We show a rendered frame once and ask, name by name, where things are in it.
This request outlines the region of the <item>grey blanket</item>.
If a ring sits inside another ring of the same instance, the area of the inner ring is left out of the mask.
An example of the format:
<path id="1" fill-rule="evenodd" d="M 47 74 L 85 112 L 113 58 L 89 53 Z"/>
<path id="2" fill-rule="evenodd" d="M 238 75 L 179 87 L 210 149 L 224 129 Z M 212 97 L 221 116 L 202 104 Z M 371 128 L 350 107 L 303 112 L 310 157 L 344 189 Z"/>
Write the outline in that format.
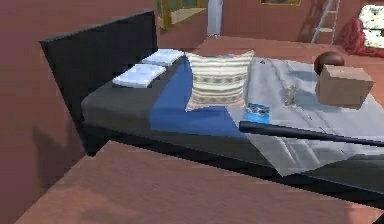
<path id="1" fill-rule="evenodd" d="M 267 106 L 275 125 L 384 142 L 384 108 L 369 95 L 358 110 L 317 101 L 310 64 L 255 57 L 244 87 L 248 103 Z M 384 147 L 250 134 L 250 142 L 282 176 L 354 155 L 384 155 Z"/>

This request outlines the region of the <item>white door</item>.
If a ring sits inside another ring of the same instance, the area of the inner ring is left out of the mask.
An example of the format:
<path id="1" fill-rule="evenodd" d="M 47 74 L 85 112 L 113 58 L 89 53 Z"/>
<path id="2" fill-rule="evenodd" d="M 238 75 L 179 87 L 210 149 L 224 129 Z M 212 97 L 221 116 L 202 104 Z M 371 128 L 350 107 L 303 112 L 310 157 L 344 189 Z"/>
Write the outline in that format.
<path id="1" fill-rule="evenodd" d="M 208 0 L 207 35 L 220 35 L 222 25 L 223 0 Z"/>

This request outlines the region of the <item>white flat pillow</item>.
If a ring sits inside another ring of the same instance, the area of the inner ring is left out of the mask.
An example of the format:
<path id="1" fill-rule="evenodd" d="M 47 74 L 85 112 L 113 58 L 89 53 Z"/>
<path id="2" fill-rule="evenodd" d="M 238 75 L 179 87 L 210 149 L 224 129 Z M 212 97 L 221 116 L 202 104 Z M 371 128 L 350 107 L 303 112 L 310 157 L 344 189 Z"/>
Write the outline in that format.
<path id="1" fill-rule="evenodd" d="M 147 88 L 150 83 L 163 74 L 166 68 L 152 64 L 136 64 L 112 82 L 116 85 L 130 88 Z"/>
<path id="2" fill-rule="evenodd" d="M 155 53 L 144 58 L 143 63 L 169 67 L 184 55 L 183 51 L 176 49 L 158 49 Z"/>

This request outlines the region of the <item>gold framed picture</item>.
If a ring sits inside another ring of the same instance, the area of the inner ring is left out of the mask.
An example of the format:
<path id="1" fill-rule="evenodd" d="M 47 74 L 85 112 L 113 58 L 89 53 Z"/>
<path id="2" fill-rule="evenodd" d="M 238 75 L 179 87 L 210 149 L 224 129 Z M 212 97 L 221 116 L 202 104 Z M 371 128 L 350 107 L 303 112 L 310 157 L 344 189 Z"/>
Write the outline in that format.
<path id="1" fill-rule="evenodd" d="M 300 6 L 301 0 L 260 0 L 260 4 L 272 6 Z"/>

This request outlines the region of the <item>beige striped cushion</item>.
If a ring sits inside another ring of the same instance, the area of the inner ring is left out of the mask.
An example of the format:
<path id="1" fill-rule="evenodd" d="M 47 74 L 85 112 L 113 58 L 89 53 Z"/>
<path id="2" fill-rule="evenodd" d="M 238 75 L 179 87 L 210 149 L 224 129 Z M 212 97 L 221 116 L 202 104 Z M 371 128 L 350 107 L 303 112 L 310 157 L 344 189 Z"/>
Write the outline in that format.
<path id="1" fill-rule="evenodd" d="M 192 92 L 185 108 L 245 105 L 245 83 L 254 51 L 219 57 L 186 53 L 192 72 Z"/>

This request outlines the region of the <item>red cloth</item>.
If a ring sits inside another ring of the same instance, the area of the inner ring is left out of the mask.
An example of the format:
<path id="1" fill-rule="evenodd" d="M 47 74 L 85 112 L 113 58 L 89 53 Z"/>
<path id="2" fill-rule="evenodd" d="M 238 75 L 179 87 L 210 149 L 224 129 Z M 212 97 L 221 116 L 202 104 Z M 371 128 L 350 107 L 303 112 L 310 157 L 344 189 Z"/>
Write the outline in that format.
<path id="1" fill-rule="evenodd" d="M 367 47 L 364 41 L 362 22 L 358 18 L 352 18 L 344 27 L 340 45 L 351 55 L 384 58 L 384 49 Z"/>

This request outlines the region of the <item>black baseball bat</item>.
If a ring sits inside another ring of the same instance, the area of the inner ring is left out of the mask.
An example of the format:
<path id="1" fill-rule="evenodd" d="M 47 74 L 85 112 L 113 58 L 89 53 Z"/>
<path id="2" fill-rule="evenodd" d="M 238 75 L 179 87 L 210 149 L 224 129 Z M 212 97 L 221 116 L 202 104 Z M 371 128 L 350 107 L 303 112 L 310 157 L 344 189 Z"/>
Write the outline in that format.
<path id="1" fill-rule="evenodd" d="M 340 135 L 326 134 L 311 130 L 263 124 L 250 121 L 240 121 L 239 131 L 243 133 L 259 134 L 275 137 L 295 138 L 295 139 L 307 139 L 307 140 L 318 140 L 318 141 L 332 141 L 332 142 L 343 142 L 351 144 L 360 144 L 376 147 L 384 147 L 384 142 L 358 139 L 352 137 L 345 137 Z"/>

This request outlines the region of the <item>black bed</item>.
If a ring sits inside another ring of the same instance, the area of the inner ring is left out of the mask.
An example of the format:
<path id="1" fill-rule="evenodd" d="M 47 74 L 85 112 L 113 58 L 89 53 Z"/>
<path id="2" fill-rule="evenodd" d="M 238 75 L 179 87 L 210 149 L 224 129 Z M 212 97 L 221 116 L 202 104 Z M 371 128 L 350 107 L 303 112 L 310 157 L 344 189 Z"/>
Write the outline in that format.
<path id="1" fill-rule="evenodd" d="M 152 130 L 151 109 L 186 58 L 178 59 L 147 88 L 112 83 L 157 50 L 151 11 L 46 39 L 41 47 L 89 156 L 108 141 L 117 141 L 384 210 L 384 155 L 355 156 L 282 176 L 248 136 Z"/>

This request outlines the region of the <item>gold framed mirror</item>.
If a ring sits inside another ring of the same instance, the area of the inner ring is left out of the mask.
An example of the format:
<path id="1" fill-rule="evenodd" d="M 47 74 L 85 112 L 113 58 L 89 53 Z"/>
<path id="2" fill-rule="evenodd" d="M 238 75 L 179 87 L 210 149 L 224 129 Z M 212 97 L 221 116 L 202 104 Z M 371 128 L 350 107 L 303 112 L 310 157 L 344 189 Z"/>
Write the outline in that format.
<path id="1" fill-rule="evenodd" d="M 203 0 L 156 0 L 161 29 L 172 26 L 206 10 Z"/>

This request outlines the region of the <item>brown ball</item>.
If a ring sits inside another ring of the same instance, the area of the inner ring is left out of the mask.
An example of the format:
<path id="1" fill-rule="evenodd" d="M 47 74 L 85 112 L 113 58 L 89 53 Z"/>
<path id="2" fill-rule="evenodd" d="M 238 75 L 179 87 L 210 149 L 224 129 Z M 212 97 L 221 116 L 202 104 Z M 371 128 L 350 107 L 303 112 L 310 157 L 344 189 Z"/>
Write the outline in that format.
<path id="1" fill-rule="evenodd" d="M 344 66 L 345 60 L 342 55 L 334 51 L 320 54 L 314 61 L 314 71 L 320 75 L 325 65 Z"/>

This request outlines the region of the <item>brown cardboard box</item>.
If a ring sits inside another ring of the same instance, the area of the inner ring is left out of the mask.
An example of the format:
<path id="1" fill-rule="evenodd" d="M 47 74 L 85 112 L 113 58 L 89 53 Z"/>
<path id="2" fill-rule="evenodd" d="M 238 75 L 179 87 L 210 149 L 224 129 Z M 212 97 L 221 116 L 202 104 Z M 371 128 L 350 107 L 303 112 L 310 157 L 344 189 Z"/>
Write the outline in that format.
<path id="1" fill-rule="evenodd" d="M 360 109 L 374 84 L 363 68 L 324 65 L 316 95 L 324 105 Z"/>

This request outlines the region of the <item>blue bed sheet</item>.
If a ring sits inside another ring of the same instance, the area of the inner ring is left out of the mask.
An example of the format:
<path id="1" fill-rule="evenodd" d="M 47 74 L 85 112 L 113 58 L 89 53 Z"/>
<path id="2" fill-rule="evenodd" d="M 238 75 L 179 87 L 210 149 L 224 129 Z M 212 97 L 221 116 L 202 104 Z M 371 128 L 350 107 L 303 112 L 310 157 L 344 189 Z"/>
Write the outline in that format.
<path id="1" fill-rule="evenodd" d="M 187 59 L 176 68 L 150 112 L 152 130 L 245 138 L 224 106 L 186 111 L 192 93 L 192 71 Z"/>

